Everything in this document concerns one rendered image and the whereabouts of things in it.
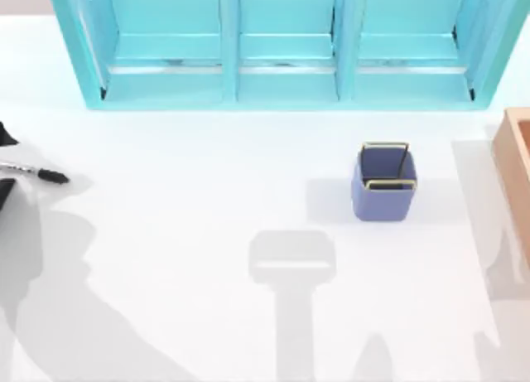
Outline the shallow salmon-coloured box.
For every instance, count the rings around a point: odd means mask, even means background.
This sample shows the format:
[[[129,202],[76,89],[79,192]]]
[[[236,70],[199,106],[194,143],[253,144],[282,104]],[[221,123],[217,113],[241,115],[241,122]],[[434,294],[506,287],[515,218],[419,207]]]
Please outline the shallow salmon-coloured box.
[[[518,242],[530,269],[530,107],[504,110],[492,150]]]

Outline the white marker with black cap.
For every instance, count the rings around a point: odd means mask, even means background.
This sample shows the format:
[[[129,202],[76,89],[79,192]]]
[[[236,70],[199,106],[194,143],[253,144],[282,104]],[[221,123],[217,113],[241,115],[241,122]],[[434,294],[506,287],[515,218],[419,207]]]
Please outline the white marker with black cap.
[[[54,184],[67,184],[70,179],[63,173],[53,171],[45,168],[24,166],[12,162],[0,162],[0,170],[9,171],[13,173],[25,174],[28,176],[35,176],[42,181]]]

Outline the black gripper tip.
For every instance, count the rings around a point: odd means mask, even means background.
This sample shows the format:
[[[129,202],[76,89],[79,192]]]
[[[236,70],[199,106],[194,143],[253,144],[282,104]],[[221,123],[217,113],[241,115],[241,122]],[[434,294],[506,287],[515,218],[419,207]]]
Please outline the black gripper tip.
[[[0,147],[18,145],[18,141],[6,130],[4,124],[0,122]]]

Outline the light blue rack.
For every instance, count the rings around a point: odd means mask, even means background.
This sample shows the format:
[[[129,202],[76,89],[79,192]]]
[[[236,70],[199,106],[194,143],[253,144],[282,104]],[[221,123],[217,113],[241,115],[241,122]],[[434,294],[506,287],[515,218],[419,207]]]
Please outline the light blue rack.
[[[97,110],[482,110],[530,0],[51,0]]]

